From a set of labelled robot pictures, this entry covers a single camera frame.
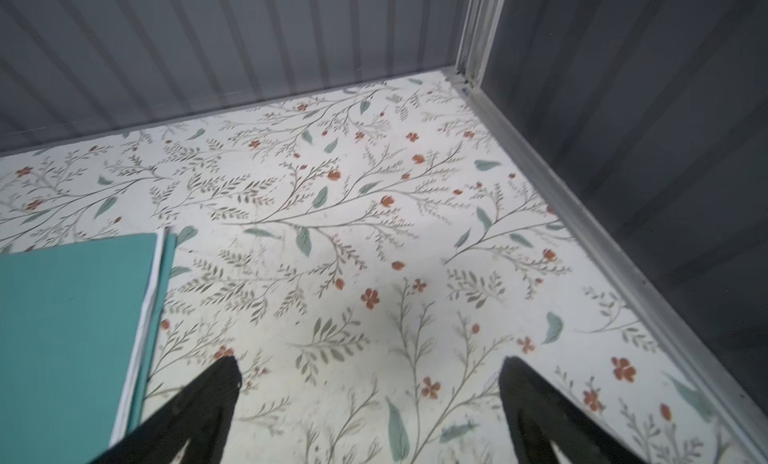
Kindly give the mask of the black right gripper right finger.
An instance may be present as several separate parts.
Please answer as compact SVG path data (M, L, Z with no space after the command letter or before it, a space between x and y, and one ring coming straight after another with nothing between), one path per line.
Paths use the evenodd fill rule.
M499 395L519 463L557 463L559 448L571 463L640 463L519 357L504 359Z

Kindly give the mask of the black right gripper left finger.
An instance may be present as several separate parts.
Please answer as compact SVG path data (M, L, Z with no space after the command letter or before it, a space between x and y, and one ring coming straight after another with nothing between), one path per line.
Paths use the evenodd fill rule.
M242 386L237 359L223 357L186 385L96 463L219 463Z

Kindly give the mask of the teal file folder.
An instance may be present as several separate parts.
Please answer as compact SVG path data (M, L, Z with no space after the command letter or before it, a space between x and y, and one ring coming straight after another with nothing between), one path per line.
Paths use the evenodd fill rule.
M3 462L87 463L111 448L154 232L2 256ZM141 419L176 246L167 232L125 436Z

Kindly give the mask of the white paper sheet underneath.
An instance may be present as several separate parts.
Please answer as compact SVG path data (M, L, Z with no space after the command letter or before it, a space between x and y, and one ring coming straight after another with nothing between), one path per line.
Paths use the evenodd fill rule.
M115 421L113 423L112 431L110 434L110 447L121 441L127 432L133 398L136 392L138 375L146 347L150 318L156 300L167 229L159 228L156 230L156 232L154 232L154 236L155 246L152 254L148 282L143 295L133 347L126 370L125 381L121 391Z

